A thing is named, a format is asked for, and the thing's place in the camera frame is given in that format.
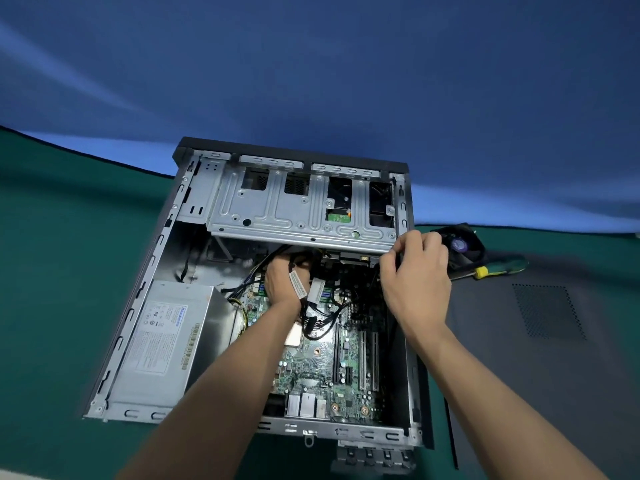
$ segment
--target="pci express slot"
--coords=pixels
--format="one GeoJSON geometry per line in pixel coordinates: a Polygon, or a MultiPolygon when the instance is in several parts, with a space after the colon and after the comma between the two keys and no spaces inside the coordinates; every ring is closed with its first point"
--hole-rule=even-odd
{"type": "Polygon", "coordinates": [[[361,331],[360,334],[360,367],[358,369],[358,386],[360,390],[367,388],[367,332],[361,331]]]}
{"type": "Polygon", "coordinates": [[[378,332],[371,333],[371,390],[377,391],[380,380],[380,360],[378,346],[378,332]]]}
{"type": "Polygon", "coordinates": [[[340,384],[340,322],[335,324],[333,340],[333,383],[340,384]]]}

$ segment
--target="hand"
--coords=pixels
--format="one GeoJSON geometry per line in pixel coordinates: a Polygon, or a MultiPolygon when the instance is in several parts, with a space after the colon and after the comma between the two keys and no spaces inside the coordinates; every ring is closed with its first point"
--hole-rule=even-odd
{"type": "MultiPolygon", "coordinates": [[[[297,263],[295,270],[302,281],[302,286],[305,287],[307,293],[309,293],[309,267],[308,262],[297,263]]],[[[298,310],[301,307],[300,299],[293,290],[293,285],[289,279],[289,255],[283,254],[276,256],[273,261],[267,266],[267,273],[264,281],[264,288],[267,291],[267,296],[271,305],[277,303],[290,303],[298,310]]]]}
{"type": "Polygon", "coordinates": [[[380,282],[387,306],[409,343],[444,326],[451,295],[449,250],[437,232],[402,234],[380,258],[380,282]],[[396,270],[396,255],[404,252],[396,270]]]}

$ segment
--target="cable tag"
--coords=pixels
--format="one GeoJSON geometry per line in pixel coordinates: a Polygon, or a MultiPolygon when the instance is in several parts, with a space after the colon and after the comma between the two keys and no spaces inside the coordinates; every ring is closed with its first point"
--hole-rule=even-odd
{"type": "Polygon", "coordinates": [[[324,291],[325,282],[326,281],[319,278],[314,278],[313,281],[311,281],[311,290],[309,290],[309,296],[307,297],[307,301],[309,303],[315,303],[316,305],[320,304],[320,298],[322,298],[322,291],[324,291]]]}
{"type": "Polygon", "coordinates": [[[302,286],[302,281],[300,281],[300,277],[296,273],[294,269],[289,273],[289,279],[291,280],[291,284],[293,285],[293,290],[295,290],[296,295],[298,295],[298,299],[302,299],[307,296],[307,291],[305,287],[302,286]]]}

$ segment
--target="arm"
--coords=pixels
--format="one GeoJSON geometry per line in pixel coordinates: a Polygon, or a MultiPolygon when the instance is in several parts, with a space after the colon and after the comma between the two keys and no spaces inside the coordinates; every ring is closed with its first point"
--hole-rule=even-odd
{"type": "Polygon", "coordinates": [[[446,327],[448,256],[439,234],[411,231],[382,257],[380,277],[389,309],[447,398],[485,473],[516,480],[605,478],[446,327]],[[405,258],[396,269],[401,251],[405,258]]]}
{"type": "MultiPolygon", "coordinates": [[[[268,311],[204,371],[117,478],[233,478],[300,314],[288,266],[286,257],[269,265],[268,311]]],[[[297,272],[308,285],[308,270],[297,272]]]]}

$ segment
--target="green tablecloth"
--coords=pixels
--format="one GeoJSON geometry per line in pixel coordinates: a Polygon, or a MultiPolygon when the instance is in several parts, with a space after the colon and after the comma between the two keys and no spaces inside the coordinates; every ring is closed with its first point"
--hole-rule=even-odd
{"type": "MultiPolygon", "coordinates": [[[[111,478],[152,426],[80,411],[172,181],[0,130],[0,468],[58,479],[111,478]]],[[[640,241],[478,230],[487,247],[576,255],[597,270],[620,347],[640,376],[640,241]]],[[[441,393],[435,450],[415,477],[454,479],[441,393]]],[[[325,479],[335,443],[257,435],[240,478],[325,479]]]]}

